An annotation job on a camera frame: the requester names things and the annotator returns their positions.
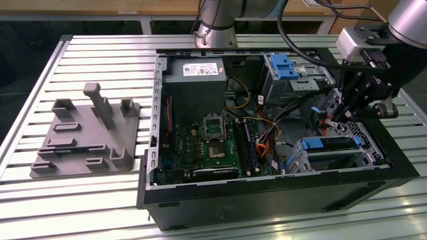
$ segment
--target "slotted metal table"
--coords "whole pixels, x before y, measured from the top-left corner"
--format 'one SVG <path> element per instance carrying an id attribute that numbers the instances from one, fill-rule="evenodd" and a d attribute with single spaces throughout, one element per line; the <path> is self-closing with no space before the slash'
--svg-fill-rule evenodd
<path id="1" fill-rule="evenodd" d="M 293 35 L 299 47 L 330 48 L 337 35 Z M 239 35 L 241 48 L 285 48 L 278 35 Z M 190 35 L 74 36 L 59 42 L 0 147 L 0 239 L 423 239 L 427 232 L 427 117 L 405 91 L 399 117 L 383 120 L 422 177 L 349 210 L 162 232 L 137 210 L 141 157 L 149 147 L 158 49 L 193 49 Z M 67 179 L 32 179 L 54 119 L 56 98 L 91 103 L 82 89 L 99 82 L 110 103 L 142 105 L 131 172 Z"/>

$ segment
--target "blue plastic latch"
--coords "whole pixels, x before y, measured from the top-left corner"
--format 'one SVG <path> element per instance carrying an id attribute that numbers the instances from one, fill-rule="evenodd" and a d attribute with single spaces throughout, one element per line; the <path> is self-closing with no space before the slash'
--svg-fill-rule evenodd
<path id="1" fill-rule="evenodd" d="M 309 144 L 307 144 L 306 140 L 301 141 L 301 145 L 302 145 L 302 149 L 305 149 L 305 150 L 309 149 Z"/>
<path id="2" fill-rule="evenodd" d="M 306 142 L 311 149 L 322 149 L 325 147 L 321 138 L 307 138 Z"/>
<path id="3" fill-rule="evenodd" d="M 319 108 L 317 108 L 315 106 L 311 107 L 311 110 L 314 110 L 319 114 L 326 114 L 327 113 L 326 110 L 319 110 Z"/>
<path id="4" fill-rule="evenodd" d="M 286 161 L 286 163 L 285 163 L 285 165 L 283 165 L 283 167 L 282 167 L 282 170 L 289 167 L 289 165 L 290 165 L 290 163 L 293 162 L 294 158 L 295 158 L 295 155 L 294 155 L 294 153 L 293 153 L 291 156 L 289 156 L 289 158 L 287 158 L 287 161 Z"/>
<path id="5" fill-rule="evenodd" d="M 359 137 L 359 136 L 354 136 L 354 137 L 353 137 L 353 139 L 354 139 L 354 143 L 355 143 L 355 145 L 357 145 L 358 147 L 361 147 L 361 146 L 362 146 L 362 140 L 361 140 L 361 137 Z"/>
<path id="6" fill-rule="evenodd" d="M 274 54 L 270 56 L 271 65 L 278 72 L 279 79 L 299 79 L 301 75 L 294 70 L 294 65 L 289 56 L 285 54 Z"/>

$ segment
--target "motherboard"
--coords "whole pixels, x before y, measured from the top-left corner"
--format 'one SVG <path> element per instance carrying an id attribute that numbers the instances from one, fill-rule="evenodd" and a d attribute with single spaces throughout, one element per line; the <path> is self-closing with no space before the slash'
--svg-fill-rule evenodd
<path id="1" fill-rule="evenodd" d="M 159 185 L 239 179 L 271 174 L 255 152 L 261 134 L 255 121 L 227 121 L 209 115 L 178 124 L 161 149 Z"/>

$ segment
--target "power supply label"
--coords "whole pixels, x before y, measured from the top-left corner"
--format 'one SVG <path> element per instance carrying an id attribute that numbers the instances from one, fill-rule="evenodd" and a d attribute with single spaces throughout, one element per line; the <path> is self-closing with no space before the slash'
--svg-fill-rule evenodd
<path id="1" fill-rule="evenodd" d="M 183 65 L 185 76 L 219 75 L 217 63 L 189 63 Z"/>

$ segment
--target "gray plastic holder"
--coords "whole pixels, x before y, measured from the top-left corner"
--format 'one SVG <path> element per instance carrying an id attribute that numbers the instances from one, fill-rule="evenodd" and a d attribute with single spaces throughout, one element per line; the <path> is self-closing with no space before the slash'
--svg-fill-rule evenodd
<path id="1" fill-rule="evenodd" d="M 134 168 L 141 105 L 133 99 L 110 104 L 100 85 L 87 83 L 83 93 L 94 105 L 58 99 L 32 178 L 126 172 Z"/>

